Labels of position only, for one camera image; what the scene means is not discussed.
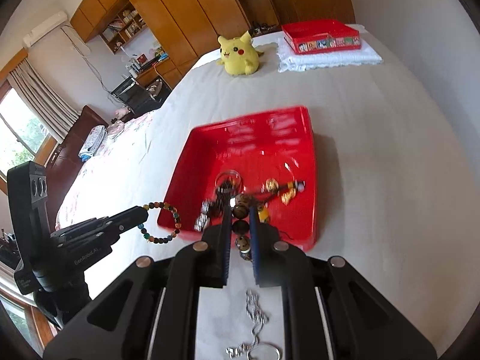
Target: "folded towel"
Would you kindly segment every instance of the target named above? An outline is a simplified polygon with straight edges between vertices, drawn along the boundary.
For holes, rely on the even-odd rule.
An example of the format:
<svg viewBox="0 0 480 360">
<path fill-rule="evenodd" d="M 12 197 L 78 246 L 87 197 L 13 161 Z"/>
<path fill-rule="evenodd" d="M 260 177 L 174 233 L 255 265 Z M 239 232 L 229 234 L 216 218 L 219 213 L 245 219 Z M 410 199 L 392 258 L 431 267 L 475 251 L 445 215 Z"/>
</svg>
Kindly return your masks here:
<svg viewBox="0 0 480 360">
<path fill-rule="evenodd" d="M 96 126 L 92 128 L 90 134 L 88 134 L 88 137 L 85 140 L 85 143 L 80 149 L 80 152 L 78 153 L 78 156 L 82 159 L 82 162 L 85 162 L 90 157 L 94 156 L 106 134 L 107 130 L 105 129 L 105 126 Z"/>
<path fill-rule="evenodd" d="M 277 55 L 280 58 L 278 71 L 306 71 L 316 68 L 333 68 L 348 65 L 376 65 L 383 62 L 382 57 L 370 45 L 361 40 L 360 50 L 324 52 L 321 54 L 297 55 L 281 38 L 278 40 Z"/>
</svg>

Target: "curtain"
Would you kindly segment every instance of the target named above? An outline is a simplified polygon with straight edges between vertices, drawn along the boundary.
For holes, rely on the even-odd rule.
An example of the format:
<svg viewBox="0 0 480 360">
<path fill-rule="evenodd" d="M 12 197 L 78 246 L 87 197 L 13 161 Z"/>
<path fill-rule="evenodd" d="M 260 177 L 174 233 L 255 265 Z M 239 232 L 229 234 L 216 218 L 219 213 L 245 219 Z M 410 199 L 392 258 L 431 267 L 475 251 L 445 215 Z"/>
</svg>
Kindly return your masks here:
<svg viewBox="0 0 480 360">
<path fill-rule="evenodd" d="M 62 143 L 80 112 L 57 95 L 28 59 L 22 61 L 7 76 L 7 80 L 49 133 Z"/>
</svg>

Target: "bookshelf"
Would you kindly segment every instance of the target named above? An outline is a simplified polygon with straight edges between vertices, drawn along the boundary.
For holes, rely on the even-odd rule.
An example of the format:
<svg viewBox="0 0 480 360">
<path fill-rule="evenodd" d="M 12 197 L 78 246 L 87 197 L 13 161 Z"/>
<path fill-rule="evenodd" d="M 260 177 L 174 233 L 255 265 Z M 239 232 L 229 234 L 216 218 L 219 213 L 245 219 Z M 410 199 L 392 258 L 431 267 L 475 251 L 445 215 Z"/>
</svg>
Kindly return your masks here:
<svg viewBox="0 0 480 360">
<path fill-rule="evenodd" d="M 128 1 L 100 32 L 100 37 L 111 52 L 117 54 L 122 46 L 130 43 L 145 28 L 147 28 L 145 21 Z"/>
</svg>

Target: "air conditioner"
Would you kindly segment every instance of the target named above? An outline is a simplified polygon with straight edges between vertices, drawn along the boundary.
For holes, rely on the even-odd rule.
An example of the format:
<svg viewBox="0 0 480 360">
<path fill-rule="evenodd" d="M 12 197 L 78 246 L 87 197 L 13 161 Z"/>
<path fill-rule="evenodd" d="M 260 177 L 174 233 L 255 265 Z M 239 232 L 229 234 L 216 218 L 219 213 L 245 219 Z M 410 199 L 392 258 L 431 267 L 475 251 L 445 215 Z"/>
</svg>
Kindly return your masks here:
<svg viewBox="0 0 480 360">
<path fill-rule="evenodd" d="M 37 25 L 30 33 L 23 37 L 23 43 L 26 47 L 32 47 L 35 42 L 39 41 L 50 31 L 57 28 L 59 25 L 62 25 L 68 20 L 67 14 L 63 11 L 60 11 L 53 16 L 50 16 L 43 23 Z"/>
</svg>

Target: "necklace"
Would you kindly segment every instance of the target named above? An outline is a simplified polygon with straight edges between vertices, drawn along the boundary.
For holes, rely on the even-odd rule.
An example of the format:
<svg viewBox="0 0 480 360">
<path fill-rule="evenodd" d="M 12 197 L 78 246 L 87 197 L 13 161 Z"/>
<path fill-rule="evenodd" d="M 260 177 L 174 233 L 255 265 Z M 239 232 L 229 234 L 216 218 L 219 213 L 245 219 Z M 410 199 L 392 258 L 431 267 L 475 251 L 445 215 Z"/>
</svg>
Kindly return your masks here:
<svg viewBox="0 0 480 360">
<path fill-rule="evenodd" d="M 282 357 L 280 350 L 276 346 L 269 343 L 260 342 L 260 338 L 258 336 L 260 335 L 260 332 L 262 331 L 265 324 L 268 323 L 268 316 L 261 309 L 258 303 L 258 298 L 258 294 L 251 289 L 248 289 L 245 292 L 245 310 L 249 318 L 253 322 L 253 328 L 251 329 L 251 334 L 253 335 L 253 342 L 251 344 L 244 342 L 237 347 L 226 348 L 225 352 L 230 356 L 231 359 L 238 356 L 243 356 L 246 353 L 247 359 L 250 360 L 250 352 L 259 345 L 274 348 L 277 352 L 277 360 L 280 360 Z"/>
</svg>

